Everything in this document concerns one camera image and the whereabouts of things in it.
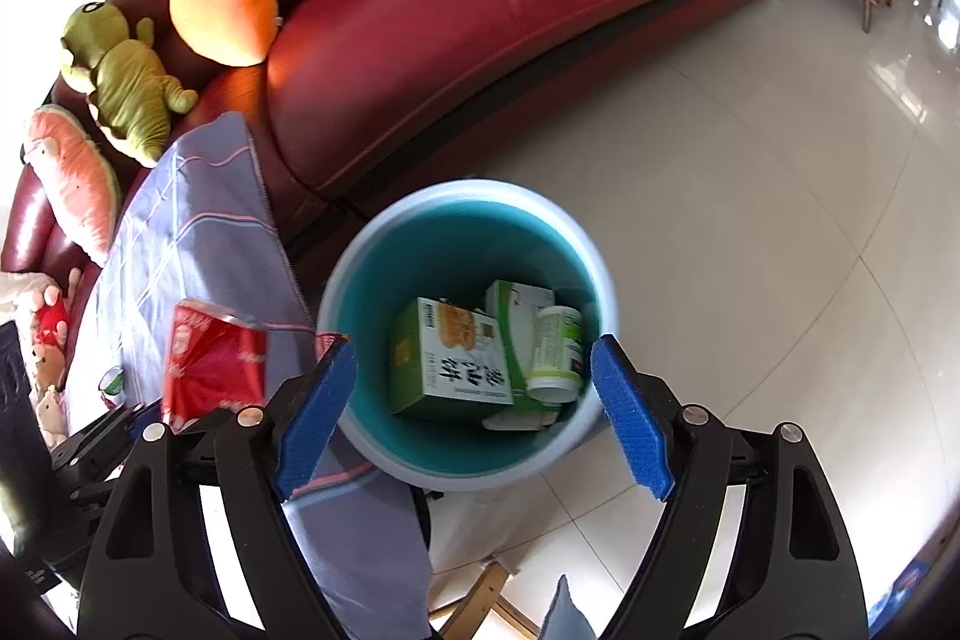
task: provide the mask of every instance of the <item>wooden chair leg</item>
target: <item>wooden chair leg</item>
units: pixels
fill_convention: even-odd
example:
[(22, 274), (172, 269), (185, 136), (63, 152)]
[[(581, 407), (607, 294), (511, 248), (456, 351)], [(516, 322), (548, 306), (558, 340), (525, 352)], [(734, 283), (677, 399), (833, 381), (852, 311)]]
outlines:
[(477, 582), (460, 600), (453, 614), (440, 628), (443, 640), (472, 640), (480, 624), (500, 598), (503, 584), (510, 573), (498, 561), (492, 561)]
[(447, 603), (442, 608), (434, 608), (429, 612), (427, 618), (430, 620), (430, 623), (437, 621), (440, 618), (446, 618), (450, 613), (453, 613), (457, 609), (457, 605), (462, 603), (463, 600), (453, 600), (452, 603)]
[(500, 599), (493, 604), (493, 612), (506, 621), (507, 624), (510, 624), (514, 632), (520, 634), (524, 640), (536, 640), (539, 637), (540, 627), (534, 624), (503, 597), (500, 597)]

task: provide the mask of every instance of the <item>green plush frog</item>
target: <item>green plush frog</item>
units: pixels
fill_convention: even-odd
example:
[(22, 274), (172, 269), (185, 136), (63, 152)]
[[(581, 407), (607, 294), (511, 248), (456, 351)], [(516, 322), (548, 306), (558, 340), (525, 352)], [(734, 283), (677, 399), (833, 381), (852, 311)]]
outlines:
[(136, 39), (112, 4), (80, 6), (61, 38), (61, 74), (83, 92), (90, 114), (114, 148), (155, 167), (170, 140), (170, 112), (185, 114), (197, 92), (184, 90), (152, 49), (154, 22), (136, 24)]

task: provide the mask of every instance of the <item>striped blanket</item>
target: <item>striped blanket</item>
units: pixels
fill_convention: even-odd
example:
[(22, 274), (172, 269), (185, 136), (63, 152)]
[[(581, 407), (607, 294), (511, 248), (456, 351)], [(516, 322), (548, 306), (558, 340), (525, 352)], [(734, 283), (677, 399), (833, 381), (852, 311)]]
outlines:
[[(173, 307), (184, 298), (267, 324), (268, 395), (314, 365), (313, 325), (237, 113), (177, 140), (123, 216), (80, 321), (65, 391), (70, 432), (104, 413), (97, 384), (112, 366), (123, 367), (128, 404), (160, 397)], [(352, 636), (429, 636), (430, 564), (407, 485), (365, 461), (338, 429), (313, 479), (284, 509)], [(216, 550), (214, 557), (219, 564)], [(220, 577), (232, 613), (256, 623), (251, 606), (234, 609), (235, 595)]]

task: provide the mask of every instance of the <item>red snack bag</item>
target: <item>red snack bag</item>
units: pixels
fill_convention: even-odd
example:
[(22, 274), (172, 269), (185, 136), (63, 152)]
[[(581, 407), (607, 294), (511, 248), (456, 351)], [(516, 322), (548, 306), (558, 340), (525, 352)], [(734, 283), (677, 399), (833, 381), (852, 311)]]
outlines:
[(347, 339), (345, 333), (337, 332), (322, 332), (314, 336), (314, 348), (317, 352), (317, 360), (323, 359), (323, 356), (326, 355), (326, 351), (330, 349), (334, 341), (338, 339)]
[(195, 299), (174, 307), (162, 420), (179, 432), (215, 408), (264, 403), (267, 330), (246, 314)]

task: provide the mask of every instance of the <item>blue foam pad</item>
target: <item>blue foam pad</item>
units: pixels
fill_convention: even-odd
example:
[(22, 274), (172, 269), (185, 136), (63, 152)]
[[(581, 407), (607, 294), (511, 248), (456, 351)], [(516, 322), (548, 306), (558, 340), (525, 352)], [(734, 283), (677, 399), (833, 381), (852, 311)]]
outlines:
[(633, 374), (632, 367), (624, 366), (611, 352), (606, 339), (593, 343), (590, 376), (634, 480), (649, 488), (659, 501), (666, 501), (674, 477), (667, 462), (664, 433), (632, 384)]
[(347, 407), (356, 378), (356, 353), (352, 343), (345, 342), (331, 357), (323, 381), (313, 386), (280, 443), (274, 487), (283, 499), (289, 499), (295, 489), (313, 477), (333, 427)]

